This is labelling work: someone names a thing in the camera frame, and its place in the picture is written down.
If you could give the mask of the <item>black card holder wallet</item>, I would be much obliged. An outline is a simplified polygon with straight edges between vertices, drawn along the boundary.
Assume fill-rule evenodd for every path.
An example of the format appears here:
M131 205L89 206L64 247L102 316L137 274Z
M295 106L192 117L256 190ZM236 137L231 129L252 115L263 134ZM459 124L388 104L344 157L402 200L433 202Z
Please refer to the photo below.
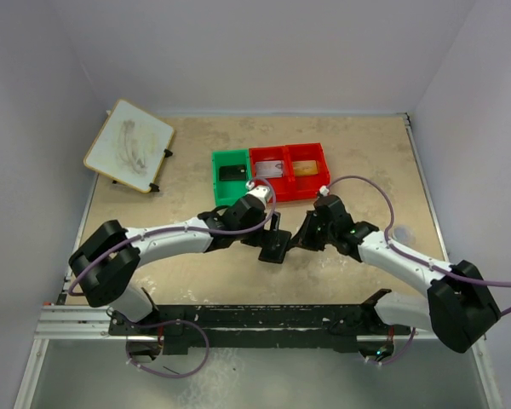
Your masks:
M289 231L265 230L260 240L261 251L258 260L274 264L283 263L291 237Z

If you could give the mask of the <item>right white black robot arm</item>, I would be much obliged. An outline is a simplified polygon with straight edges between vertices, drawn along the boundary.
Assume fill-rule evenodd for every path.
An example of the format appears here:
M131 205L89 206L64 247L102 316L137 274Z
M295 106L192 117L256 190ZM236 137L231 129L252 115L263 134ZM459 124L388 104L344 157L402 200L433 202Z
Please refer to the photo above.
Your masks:
M331 245L417 291L415 297L391 291L366 308L361 320L371 333L404 325L431 331L446 347L464 353L502 317L474 264L451 265L388 239L377 226L354 221L335 195L317 199L291 244L309 251Z

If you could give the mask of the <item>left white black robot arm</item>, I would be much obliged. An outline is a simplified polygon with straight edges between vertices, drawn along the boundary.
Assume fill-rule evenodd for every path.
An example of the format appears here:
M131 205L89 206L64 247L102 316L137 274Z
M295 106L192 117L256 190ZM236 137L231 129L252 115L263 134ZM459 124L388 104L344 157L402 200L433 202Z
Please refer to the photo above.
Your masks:
M67 293L85 298L93 308L113 308L138 333L148 334L158 325L158 313L150 296L131 283L137 269L172 256L226 249L261 233L272 214L267 198L248 193L220 215L203 212L157 228L104 222L71 255L72 283Z

